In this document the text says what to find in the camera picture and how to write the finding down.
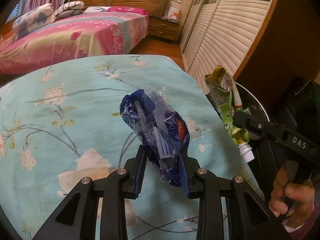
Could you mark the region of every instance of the light blue tablecloth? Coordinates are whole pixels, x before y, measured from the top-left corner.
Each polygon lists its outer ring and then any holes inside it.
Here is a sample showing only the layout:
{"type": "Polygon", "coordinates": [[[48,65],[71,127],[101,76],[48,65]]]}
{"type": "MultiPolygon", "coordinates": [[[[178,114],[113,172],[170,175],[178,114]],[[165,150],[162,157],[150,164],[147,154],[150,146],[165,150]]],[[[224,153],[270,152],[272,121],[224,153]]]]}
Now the light blue tablecloth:
{"type": "MultiPolygon", "coordinates": [[[[202,131],[191,141],[189,156],[217,176],[243,176],[261,194],[202,90],[171,59],[71,60],[0,89],[0,204],[23,239],[35,235],[81,178],[106,177],[135,156],[140,141],[119,115],[119,104],[137,88],[158,87],[189,131],[202,131]]],[[[197,216],[198,201],[162,182],[147,163],[139,198],[126,201],[128,239],[195,239],[197,216]]]]}

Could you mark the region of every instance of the wooden floor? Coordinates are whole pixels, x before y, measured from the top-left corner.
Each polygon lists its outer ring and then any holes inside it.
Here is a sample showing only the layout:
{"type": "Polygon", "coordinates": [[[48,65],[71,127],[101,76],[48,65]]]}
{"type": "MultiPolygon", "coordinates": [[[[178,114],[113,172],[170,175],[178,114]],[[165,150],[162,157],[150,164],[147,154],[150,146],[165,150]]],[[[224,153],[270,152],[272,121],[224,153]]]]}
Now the wooden floor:
{"type": "Polygon", "coordinates": [[[163,55],[171,58],[183,71],[184,65],[177,42],[170,44],[153,38],[144,38],[130,51],[130,54],[163,55]]]}

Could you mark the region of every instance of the pink pillow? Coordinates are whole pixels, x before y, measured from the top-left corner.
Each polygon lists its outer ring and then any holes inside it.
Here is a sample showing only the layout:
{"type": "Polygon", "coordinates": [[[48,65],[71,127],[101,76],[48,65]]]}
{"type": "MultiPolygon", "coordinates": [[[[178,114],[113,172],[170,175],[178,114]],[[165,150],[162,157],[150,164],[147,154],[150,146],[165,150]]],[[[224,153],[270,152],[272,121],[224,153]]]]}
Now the pink pillow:
{"type": "Polygon", "coordinates": [[[107,11],[108,12],[132,12],[132,13],[138,13],[141,15],[149,15],[149,13],[145,9],[122,7],[122,6],[113,6],[113,7],[110,7],[107,11]]]}

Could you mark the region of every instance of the finger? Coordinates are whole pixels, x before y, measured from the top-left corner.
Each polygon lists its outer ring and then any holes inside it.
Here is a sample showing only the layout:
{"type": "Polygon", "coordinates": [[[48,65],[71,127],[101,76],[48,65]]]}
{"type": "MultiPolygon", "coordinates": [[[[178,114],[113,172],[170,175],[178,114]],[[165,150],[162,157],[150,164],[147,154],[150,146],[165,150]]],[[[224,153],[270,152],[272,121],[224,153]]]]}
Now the finger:
{"type": "Polygon", "coordinates": [[[313,212],[313,203],[302,204],[300,203],[295,212],[289,218],[287,225],[291,228],[297,228],[302,225],[313,212]]]}
{"type": "Polygon", "coordinates": [[[275,211],[282,215],[286,214],[288,211],[288,206],[283,202],[281,198],[276,197],[274,190],[271,192],[271,200],[269,204],[271,204],[275,211]]]}
{"type": "Polygon", "coordinates": [[[273,182],[273,189],[274,189],[274,194],[277,198],[281,198],[284,194],[284,187],[280,184],[280,182],[275,179],[273,182]]]}
{"type": "Polygon", "coordinates": [[[278,180],[278,182],[282,185],[282,187],[284,187],[285,185],[287,185],[288,183],[288,176],[287,176],[287,170],[282,167],[276,176],[276,179],[278,180]]]}
{"type": "Polygon", "coordinates": [[[284,194],[302,204],[313,204],[315,189],[307,185],[289,183],[284,189],[284,194]]]}
{"type": "Polygon", "coordinates": [[[271,201],[269,202],[269,208],[270,208],[270,210],[273,212],[273,214],[274,214],[276,217],[280,216],[280,213],[277,212],[277,211],[275,211],[275,209],[273,208],[273,206],[272,206],[272,204],[271,204],[271,201]]]}

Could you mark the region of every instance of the blue plastic package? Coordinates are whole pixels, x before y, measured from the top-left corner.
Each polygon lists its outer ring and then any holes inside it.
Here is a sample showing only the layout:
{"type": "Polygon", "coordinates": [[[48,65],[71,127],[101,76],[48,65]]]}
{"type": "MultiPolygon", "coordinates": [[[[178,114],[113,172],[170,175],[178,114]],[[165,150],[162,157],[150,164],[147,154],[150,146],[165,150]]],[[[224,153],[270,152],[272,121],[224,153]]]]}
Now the blue plastic package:
{"type": "Polygon", "coordinates": [[[181,187],[177,163],[182,148],[189,145],[189,132],[166,97],[161,92],[137,90],[124,96],[120,114],[142,142],[162,180],[181,187]]]}

